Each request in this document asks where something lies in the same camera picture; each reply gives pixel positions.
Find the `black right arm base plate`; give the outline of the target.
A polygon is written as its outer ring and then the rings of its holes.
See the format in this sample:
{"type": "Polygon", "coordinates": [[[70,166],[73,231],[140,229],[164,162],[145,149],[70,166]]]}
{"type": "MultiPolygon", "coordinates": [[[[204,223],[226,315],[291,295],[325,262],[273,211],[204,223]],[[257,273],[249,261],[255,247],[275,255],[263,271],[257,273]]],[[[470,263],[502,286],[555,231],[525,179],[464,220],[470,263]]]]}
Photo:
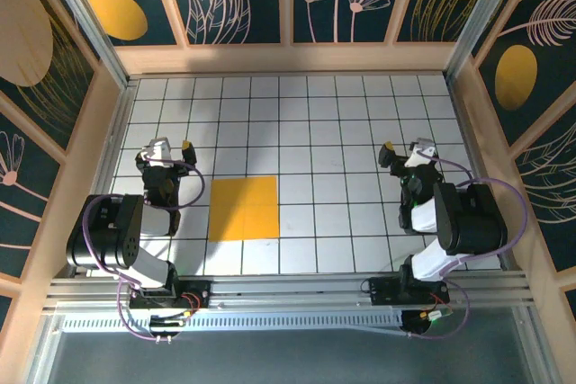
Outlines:
{"type": "Polygon", "coordinates": [[[402,279],[400,276],[377,277],[369,280],[373,306],[408,306],[434,304],[438,299],[448,304],[449,292],[442,281],[402,279]]]}

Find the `aluminium side rail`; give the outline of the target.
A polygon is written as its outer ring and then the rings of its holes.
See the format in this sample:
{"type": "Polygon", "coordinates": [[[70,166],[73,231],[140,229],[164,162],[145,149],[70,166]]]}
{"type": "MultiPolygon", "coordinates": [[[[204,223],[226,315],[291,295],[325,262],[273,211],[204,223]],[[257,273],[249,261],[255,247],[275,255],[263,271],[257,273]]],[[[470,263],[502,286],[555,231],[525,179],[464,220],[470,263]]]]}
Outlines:
{"type": "MultiPolygon", "coordinates": [[[[463,69],[450,83],[449,90],[463,130],[463,139],[472,160],[472,171],[479,177],[499,179],[514,185],[509,144],[499,118],[475,67],[463,69]]],[[[515,194],[506,186],[490,183],[490,188],[503,216],[510,239],[517,233],[515,194]]],[[[512,250],[500,255],[503,270],[517,270],[512,250]]]]}
{"type": "Polygon", "coordinates": [[[78,124],[73,133],[69,156],[73,164],[71,194],[78,209],[76,222],[72,226],[70,240],[82,252],[86,247],[84,225],[97,212],[94,199],[112,190],[112,178],[120,157],[120,147],[135,88],[121,87],[114,80],[100,73],[90,84],[78,124]]]}

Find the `aluminium frame rail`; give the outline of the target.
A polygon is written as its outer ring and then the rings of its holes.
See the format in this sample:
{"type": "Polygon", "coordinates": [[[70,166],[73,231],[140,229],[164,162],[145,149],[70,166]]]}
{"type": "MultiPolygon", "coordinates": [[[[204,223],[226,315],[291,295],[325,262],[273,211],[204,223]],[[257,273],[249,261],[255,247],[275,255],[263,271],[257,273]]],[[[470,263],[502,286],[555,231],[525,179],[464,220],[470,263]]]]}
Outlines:
{"type": "MultiPolygon", "coordinates": [[[[296,312],[371,307],[370,273],[184,276],[183,281],[211,283],[210,312],[296,312]]],[[[457,271],[448,277],[453,308],[533,306],[521,271],[457,271]]],[[[104,277],[56,278],[49,286],[43,315],[111,312],[116,309],[117,281],[104,277]]]]}

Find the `aluminium corner post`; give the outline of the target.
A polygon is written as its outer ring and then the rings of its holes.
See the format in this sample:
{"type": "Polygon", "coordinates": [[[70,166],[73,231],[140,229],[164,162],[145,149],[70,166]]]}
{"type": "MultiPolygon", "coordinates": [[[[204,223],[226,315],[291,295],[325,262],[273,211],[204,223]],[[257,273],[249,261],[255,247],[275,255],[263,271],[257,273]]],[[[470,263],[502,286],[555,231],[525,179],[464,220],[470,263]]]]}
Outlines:
{"type": "Polygon", "coordinates": [[[85,31],[114,81],[122,90],[125,90],[129,83],[129,75],[88,0],[66,0],[66,3],[76,15],[78,23],[85,31]]]}
{"type": "Polygon", "coordinates": [[[505,2],[503,0],[477,0],[444,70],[444,77],[448,85],[451,85],[457,78],[482,33],[489,27],[490,21],[498,16],[497,9],[501,4],[505,4],[505,2]]]}

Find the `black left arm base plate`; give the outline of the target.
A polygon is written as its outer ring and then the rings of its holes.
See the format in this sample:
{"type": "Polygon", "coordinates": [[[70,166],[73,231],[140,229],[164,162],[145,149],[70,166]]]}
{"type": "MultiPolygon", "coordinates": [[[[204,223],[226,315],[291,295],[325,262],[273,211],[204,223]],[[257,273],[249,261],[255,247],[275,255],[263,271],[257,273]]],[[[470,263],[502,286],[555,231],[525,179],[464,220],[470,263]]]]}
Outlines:
{"type": "Polygon", "coordinates": [[[132,309],[207,308],[211,296],[209,281],[177,281],[169,287],[140,290],[129,300],[132,309]]]}

